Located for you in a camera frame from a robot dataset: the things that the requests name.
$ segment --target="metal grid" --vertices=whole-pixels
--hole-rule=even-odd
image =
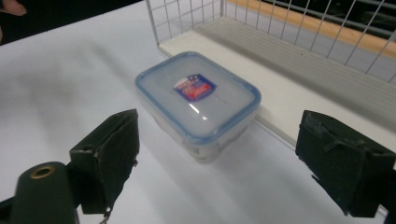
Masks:
[[[390,31],[373,26],[381,10],[396,12],[396,5],[386,0],[349,0],[350,8],[340,19],[329,12],[334,1],[328,0],[324,11],[317,12],[309,9],[313,0],[305,0],[305,7],[293,4],[298,0],[146,0],[158,45],[225,16],[323,58],[396,84],[396,29]],[[375,7],[371,18],[364,24],[349,20],[354,7],[362,3]],[[325,31],[326,26],[331,26],[332,35]]]

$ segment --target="wire mesh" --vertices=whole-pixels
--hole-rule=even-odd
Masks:
[[[229,17],[396,84],[393,0],[146,0],[157,44]]]

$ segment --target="blue lid rim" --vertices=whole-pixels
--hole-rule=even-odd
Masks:
[[[222,71],[222,73],[226,76],[231,77],[232,79],[234,79],[235,81],[241,83],[245,88],[247,88],[253,95],[254,95],[254,100],[247,106],[245,106],[242,110],[240,110],[238,113],[236,113],[234,116],[232,116],[229,120],[227,120],[225,123],[223,123],[222,125],[220,125],[212,134],[209,135],[205,135],[205,136],[201,136],[201,135],[196,135],[196,134],[192,134],[189,132],[189,130],[187,130],[185,127],[183,127],[183,125],[181,125],[181,123],[179,121],[177,121],[177,119],[172,116],[161,104],[160,102],[158,102],[142,85],[141,85],[141,81],[142,79],[154,72],[157,69],[160,69],[164,66],[166,66],[169,63],[172,63],[173,61],[178,60],[179,58],[183,58],[183,57],[198,57],[202,60],[204,60],[206,63],[209,63],[211,65],[214,65],[215,67],[217,67],[219,70]],[[262,95],[260,93],[260,91],[254,87],[253,85],[251,85],[250,83],[246,82],[244,79],[242,79],[241,77],[238,77],[237,75],[235,75],[234,73],[228,71],[227,69],[219,66],[218,64],[213,63],[212,61],[210,61],[209,59],[207,59],[205,56],[203,56],[200,53],[197,52],[192,52],[192,51],[188,51],[188,52],[183,52],[183,53],[179,53],[178,55],[162,62],[159,63],[157,65],[155,65],[154,67],[146,70],[145,72],[141,73],[140,75],[138,75],[134,81],[136,87],[146,96],[148,97],[148,99],[158,108],[160,109],[160,111],[165,114],[165,116],[169,119],[169,121],[171,122],[171,126],[174,127],[178,133],[181,133],[182,135],[186,136],[187,139],[189,141],[191,141],[192,143],[194,143],[195,145],[206,145],[209,143],[212,143],[213,141],[215,141],[217,138],[219,138],[220,136],[222,136],[225,132],[227,132],[228,130],[230,130],[233,126],[235,126],[239,121],[241,121],[242,119],[244,119],[247,115],[249,115],[251,112],[253,112],[257,106],[260,104],[261,100],[262,100]]]

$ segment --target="human hand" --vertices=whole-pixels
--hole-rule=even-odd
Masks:
[[[3,8],[0,9],[1,12],[6,12],[15,16],[22,16],[26,14],[26,7],[21,5],[17,0],[0,0],[3,3]]]

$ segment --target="label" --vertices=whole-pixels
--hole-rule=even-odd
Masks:
[[[174,87],[188,102],[196,102],[204,99],[210,95],[215,89],[216,85],[209,81],[201,74],[183,77]]]

